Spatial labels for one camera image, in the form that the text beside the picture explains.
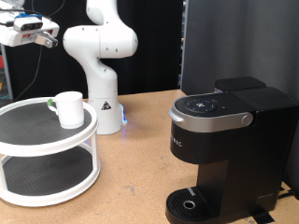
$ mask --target mug handle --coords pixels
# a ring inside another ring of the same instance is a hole
[[[53,99],[49,99],[47,101],[47,105],[48,105],[48,108],[51,110],[51,111],[54,111],[56,113],[56,115],[58,116],[58,111],[57,109],[52,105],[52,103],[55,102],[55,100]]]

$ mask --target two-tier stand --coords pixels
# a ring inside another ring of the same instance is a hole
[[[84,106],[84,125],[61,128],[47,98],[0,109],[0,197],[22,206],[46,206],[70,200],[100,174],[97,116]]]

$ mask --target button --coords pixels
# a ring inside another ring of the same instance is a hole
[[[245,115],[242,119],[242,124],[248,126],[252,123],[253,116],[252,115]]]
[[[196,101],[196,102],[192,103],[192,108],[194,108],[196,111],[203,112],[203,109],[207,109],[208,107],[209,107],[209,104],[204,103],[204,102]]]
[[[215,105],[210,105],[209,108],[206,109],[206,112],[210,112],[216,109]]]
[[[202,101],[203,103],[206,103],[206,104],[211,104],[209,101],[207,101],[207,100],[203,100]]]
[[[193,103],[193,101],[187,101],[187,102],[185,103],[185,105],[186,105],[187,107],[190,107],[192,103]]]

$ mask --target wooden table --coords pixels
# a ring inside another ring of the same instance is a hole
[[[128,124],[118,133],[97,136],[102,170],[94,185],[71,201],[48,207],[2,201],[0,223],[168,224],[166,198],[177,189],[195,186],[198,169],[169,149],[167,111],[183,95],[161,91],[120,96]],[[281,199],[270,214],[276,223],[297,224],[299,202],[294,197]],[[255,222],[249,217],[235,223]]]

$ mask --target coffee maker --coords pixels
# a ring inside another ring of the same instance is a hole
[[[222,93],[173,103],[171,151],[199,168],[195,187],[168,196],[171,224],[221,224],[250,216],[259,224],[273,221],[268,212],[278,199],[299,102],[255,81],[219,80]]]

